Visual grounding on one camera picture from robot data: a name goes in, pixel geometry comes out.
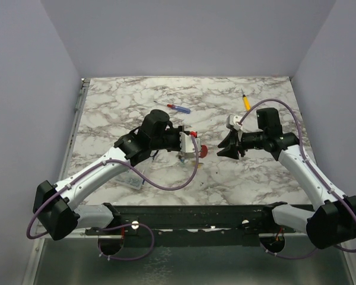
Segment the grey key organizer red handle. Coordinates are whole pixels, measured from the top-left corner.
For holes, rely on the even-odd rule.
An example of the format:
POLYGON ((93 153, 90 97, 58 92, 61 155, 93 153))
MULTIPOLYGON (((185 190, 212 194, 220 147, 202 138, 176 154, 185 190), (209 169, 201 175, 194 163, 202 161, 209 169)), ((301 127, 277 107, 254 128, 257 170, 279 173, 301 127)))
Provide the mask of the grey key organizer red handle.
POLYGON ((198 152, 194 152, 194 159, 204 159, 208 155, 208 147, 206 145, 201 145, 201 149, 198 152))

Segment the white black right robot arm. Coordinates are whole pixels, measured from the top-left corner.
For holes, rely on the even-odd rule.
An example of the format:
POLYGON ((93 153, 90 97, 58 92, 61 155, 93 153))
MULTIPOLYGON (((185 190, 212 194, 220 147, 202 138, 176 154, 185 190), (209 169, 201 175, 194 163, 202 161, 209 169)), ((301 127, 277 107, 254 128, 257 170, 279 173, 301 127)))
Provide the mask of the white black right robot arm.
POLYGON ((275 108, 256 112, 258 132, 244 132, 240 117, 230 115, 230 130, 218 145, 220 157, 239 159, 247 150, 265 150, 280 162, 305 191, 313 211, 303 210, 286 202, 264 206, 260 218, 262 228, 274 232, 287 226, 305 233, 318 249, 325 249, 356 238, 356 196, 348 197, 314 164, 301 148, 300 140, 284 133, 275 108))

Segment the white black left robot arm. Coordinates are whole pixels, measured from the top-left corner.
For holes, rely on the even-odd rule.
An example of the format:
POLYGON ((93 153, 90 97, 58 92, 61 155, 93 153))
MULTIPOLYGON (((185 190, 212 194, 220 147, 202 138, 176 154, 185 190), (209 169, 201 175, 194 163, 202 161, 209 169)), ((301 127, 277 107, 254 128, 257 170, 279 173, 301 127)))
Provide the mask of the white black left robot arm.
POLYGON ((183 126, 173 127, 169 115, 159 109, 150 111, 141 126, 121 136, 113 147, 80 172, 55 184, 42 182, 36 189, 33 216, 27 226, 26 236, 33 236, 31 228, 38 220, 53 240, 61 240, 75 229, 101 229, 110 235, 119 227, 119 214, 114 206, 103 203, 98 206, 82 202, 99 187, 114 177, 132 170, 150 185, 168 190, 146 178, 136 165, 149 159, 153 151, 176 151, 199 158, 201 141, 197 133, 183 126))

